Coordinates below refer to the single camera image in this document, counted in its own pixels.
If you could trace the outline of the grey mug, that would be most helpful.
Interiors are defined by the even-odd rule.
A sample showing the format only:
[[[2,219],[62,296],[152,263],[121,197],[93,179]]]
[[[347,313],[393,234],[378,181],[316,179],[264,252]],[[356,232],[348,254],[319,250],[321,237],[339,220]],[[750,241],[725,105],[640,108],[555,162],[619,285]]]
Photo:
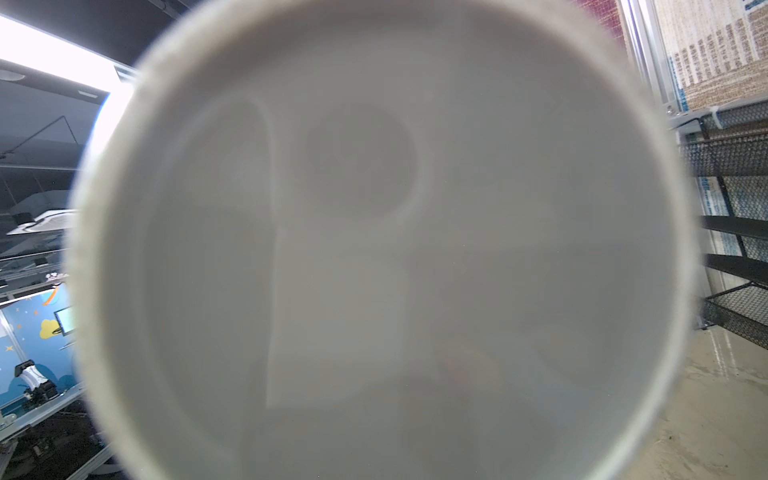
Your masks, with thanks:
[[[566,1],[207,1],[109,95],[66,238],[133,479],[613,479],[695,315],[690,173]]]

